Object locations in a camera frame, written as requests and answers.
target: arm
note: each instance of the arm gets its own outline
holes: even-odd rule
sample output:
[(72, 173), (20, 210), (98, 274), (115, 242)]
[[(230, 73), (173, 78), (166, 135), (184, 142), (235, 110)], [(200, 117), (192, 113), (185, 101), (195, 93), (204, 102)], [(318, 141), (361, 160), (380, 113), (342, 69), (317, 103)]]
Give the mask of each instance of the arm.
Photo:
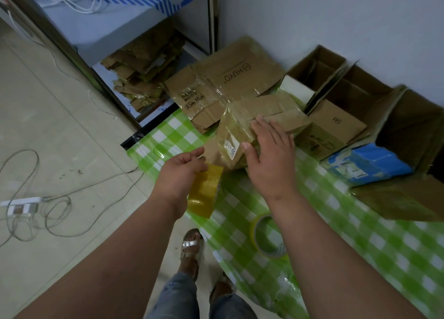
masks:
[(165, 162), (148, 200), (16, 318), (142, 318), (194, 177), (208, 169), (202, 153)]
[(424, 318), (336, 234), (296, 187), (294, 141), (261, 117), (261, 155), (243, 143), (248, 173), (279, 226), (311, 318)]

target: foot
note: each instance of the foot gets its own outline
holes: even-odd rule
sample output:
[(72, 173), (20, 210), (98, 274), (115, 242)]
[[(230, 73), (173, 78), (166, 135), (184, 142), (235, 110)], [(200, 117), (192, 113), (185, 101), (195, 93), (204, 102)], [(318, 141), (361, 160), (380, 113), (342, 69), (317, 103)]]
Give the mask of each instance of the foot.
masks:
[[(185, 241), (199, 241), (201, 239), (201, 236), (199, 234), (199, 231), (195, 229), (195, 232), (191, 232), (187, 236), (185, 236)], [(196, 254), (200, 250), (200, 245), (194, 245), (192, 247), (183, 249), (185, 253), (190, 252), (193, 254)], [(193, 280), (197, 279), (197, 272), (198, 272), (198, 263), (196, 260), (196, 257), (183, 257), (180, 261), (180, 266), (178, 272), (185, 272), (188, 276), (190, 276)]]
[(220, 277), (216, 282), (216, 285), (213, 288), (213, 291), (210, 294), (210, 304), (212, 304), (215, 300), (225, 294), (233, 294), (235, 293), (233, 289), (233, 284), (228, 279), (228, 277), (223, 274), (223, 277)]

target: white wall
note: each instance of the white wall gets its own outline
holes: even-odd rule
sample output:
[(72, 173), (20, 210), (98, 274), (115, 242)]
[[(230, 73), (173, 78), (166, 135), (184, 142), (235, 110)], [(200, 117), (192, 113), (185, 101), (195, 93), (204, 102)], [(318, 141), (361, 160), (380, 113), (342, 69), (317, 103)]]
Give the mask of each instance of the white wall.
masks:
[[(444, 0), (220, 0), (222, 47), (250, 35), (288, 68), (316, 44), (444, 105)], [(206, 3), (181, 14), (207, 44)]]

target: huyo logo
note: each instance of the huyo logo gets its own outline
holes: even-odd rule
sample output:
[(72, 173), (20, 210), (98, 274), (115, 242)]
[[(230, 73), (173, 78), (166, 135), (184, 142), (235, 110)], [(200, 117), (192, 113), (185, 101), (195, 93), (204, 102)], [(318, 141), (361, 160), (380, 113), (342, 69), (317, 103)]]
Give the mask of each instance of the huyo logo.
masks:
[(225, 84), (229, 81), (231, 81), (233, 78), (236, 78), (237, 76), (239, 76), (240, 74), (246, 73), (247, 71), (251, 70), (251, 65), (248, 63), (244, 63), (242, 64), (242, 67), (240, 67), (239, 69), (236, 69), (232, 72), (230, 72), (229, 74), (224, 76), (225, 79)]

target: tiled floor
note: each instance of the tiled floor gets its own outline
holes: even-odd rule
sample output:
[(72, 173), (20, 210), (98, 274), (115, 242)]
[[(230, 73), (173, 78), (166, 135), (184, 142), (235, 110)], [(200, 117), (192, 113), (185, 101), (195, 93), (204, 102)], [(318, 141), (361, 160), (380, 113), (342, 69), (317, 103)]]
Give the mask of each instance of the tiled floor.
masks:
[[(47, 49), (25, 41), (1, 20), (0, 58), (0, 162), (23, 148), (33, 148), (40, 155), (32, 186), (27, 185), (18, 197), (57, 195), (135, 167), (119, 146), (134, 132), (132, 127), (91, 89), (94, 102), (117, 118), (99, 111), (89, 99), (86, 82), (62, 74)], [(80, 78), (69, 64), (56, 59), (64, 72)], [(34, 161), (31, 153), (22, 153), (5, 167), (0, 174), (0, 201), (12, 196), (31, 172)], [(54, 231), (82, 232), (140, 175), (121, 175), (74, 194), (72, 212)], [(0, 248), (0, 319), (14, 316), (94, 250), (149, 196), (152, 188), (152, 180), (143, 176), (121, 202), (80, 237), (55, 237), (40, 230), (30, 242), (8, 241)], [(177, 271), (183, 234), (192, 227), (185, 216), (176, 223), (148, 309), (165, 281)], [(7, 237), (5, 222), (0, 221), (0, 243)], [(205, 250), (197, 281), (202, 318), (208, 316), (208, 296), (220, 272), (211, 251)], [(276, 317), (252, 306), (259, 318)]]

